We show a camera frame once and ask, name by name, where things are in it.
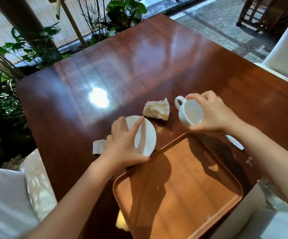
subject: brown serving tray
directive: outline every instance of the brown serving tray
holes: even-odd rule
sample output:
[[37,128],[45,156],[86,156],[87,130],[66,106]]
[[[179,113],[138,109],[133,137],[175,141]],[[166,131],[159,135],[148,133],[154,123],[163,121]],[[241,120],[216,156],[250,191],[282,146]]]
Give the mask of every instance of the brown serving tray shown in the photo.
[[196,239],[243,189],[198,136],[185,133],[118,177],[113,193],[134,239]]

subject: glossy brown tabletop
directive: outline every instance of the glossy brown tabletop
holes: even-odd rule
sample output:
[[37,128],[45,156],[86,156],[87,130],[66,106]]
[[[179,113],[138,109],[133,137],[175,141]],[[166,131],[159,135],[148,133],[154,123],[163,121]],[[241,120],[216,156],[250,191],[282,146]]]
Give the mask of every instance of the glossy brown tabletop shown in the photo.
[[[95,159],[119,116],[141,115],[147,101],[165,98],[168,121],[150,119],[155,149],[187,129],[178,95],[216,92],[236,114],[278,144],[288,145],[288,83],[164,15],[157,15],[24,78],[17,93],[58,200]],[[247,193],[261,174],[248,154],[222,135],[200,135]],[[85,238],[130,238],[115,228],[118,206],[109,181],[85,228]]]

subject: white saucer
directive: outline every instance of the white saucer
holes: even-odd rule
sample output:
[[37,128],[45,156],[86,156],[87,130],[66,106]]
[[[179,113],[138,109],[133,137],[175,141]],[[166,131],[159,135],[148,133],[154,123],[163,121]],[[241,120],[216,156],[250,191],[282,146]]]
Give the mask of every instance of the white saucer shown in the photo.
[[[130,129],[140,116],[126,117],[127,126]],[[138,153],[144,156],[150,156],[156,145],[156,132],[153,124],[145,118],[145,123],[140,125],[135,140],[135,148]]]

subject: person's left arm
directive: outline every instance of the person's left arm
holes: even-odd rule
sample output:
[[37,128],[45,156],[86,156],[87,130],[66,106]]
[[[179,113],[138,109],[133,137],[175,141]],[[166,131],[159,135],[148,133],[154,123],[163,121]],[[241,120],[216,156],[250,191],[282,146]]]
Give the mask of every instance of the person's left arm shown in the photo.
[[78,238],[100,193],[114,172],[149,161],[149,157],[138,154],[134,146],[134,138],[143,119],[141,117],[130,131],[125,117],[120,117],[113,123],[112,135],[107,136],[105,152],[91,163],[72,189],[27,237],[28,239]]

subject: gray stone floor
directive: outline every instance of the gray stone floor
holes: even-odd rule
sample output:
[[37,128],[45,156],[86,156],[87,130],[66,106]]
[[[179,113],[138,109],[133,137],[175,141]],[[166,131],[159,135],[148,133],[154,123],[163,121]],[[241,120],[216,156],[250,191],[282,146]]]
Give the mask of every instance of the gray stone floor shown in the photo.
[[276,39],[250,26],[235,24],[245,0],[206,0],[172,19],[253,62],[262,63]]

